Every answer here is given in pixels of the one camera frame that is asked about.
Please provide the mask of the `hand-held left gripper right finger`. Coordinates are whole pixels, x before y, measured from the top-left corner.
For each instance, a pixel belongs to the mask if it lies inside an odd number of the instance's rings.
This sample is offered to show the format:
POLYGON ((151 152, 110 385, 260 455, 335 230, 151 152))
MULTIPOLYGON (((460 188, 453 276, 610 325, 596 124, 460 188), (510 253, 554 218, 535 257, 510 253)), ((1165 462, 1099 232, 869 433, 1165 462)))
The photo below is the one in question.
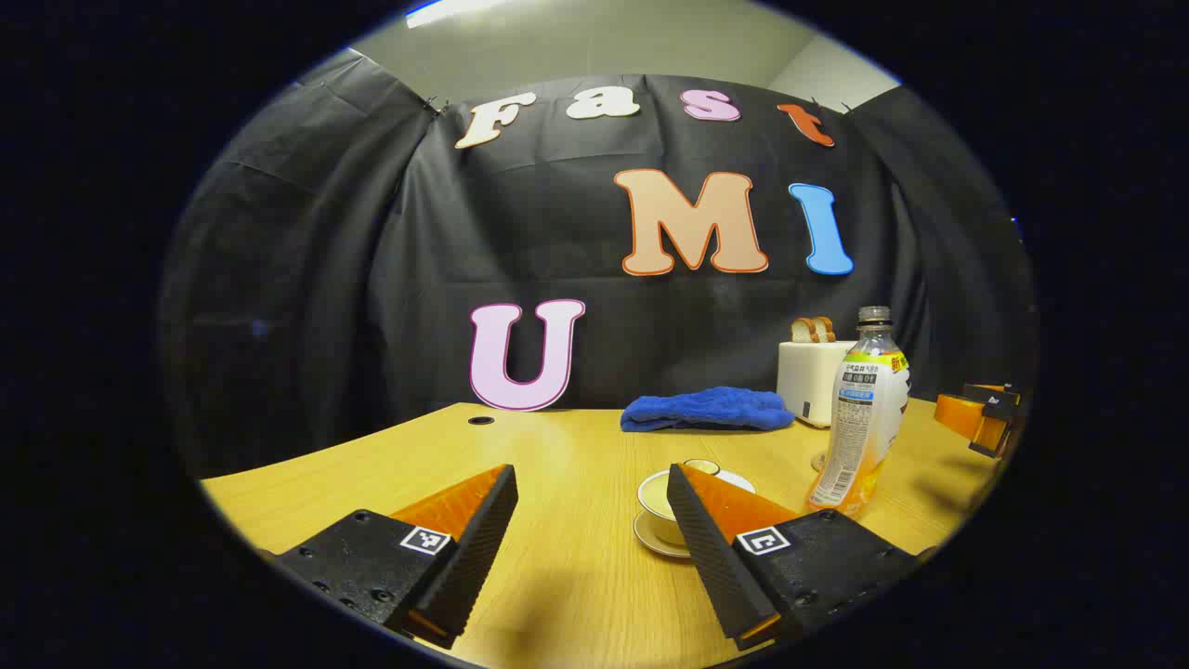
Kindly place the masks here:
POLYGON ((835 509, 798 515, 684 463, 671 465, 666 496, 738 650, 813 636, 921 564, 835 509))

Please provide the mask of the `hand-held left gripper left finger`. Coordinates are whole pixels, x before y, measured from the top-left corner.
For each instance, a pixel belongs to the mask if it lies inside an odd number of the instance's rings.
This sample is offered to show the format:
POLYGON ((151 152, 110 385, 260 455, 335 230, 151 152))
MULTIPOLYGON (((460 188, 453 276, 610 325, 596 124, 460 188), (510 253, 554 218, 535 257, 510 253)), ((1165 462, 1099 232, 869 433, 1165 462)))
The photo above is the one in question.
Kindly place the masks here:
POLYGON ((357 509, 279 553, 275 564, 394 635, 449 650, 464 633, 518 503, 495 466, 382 515, 357 509))

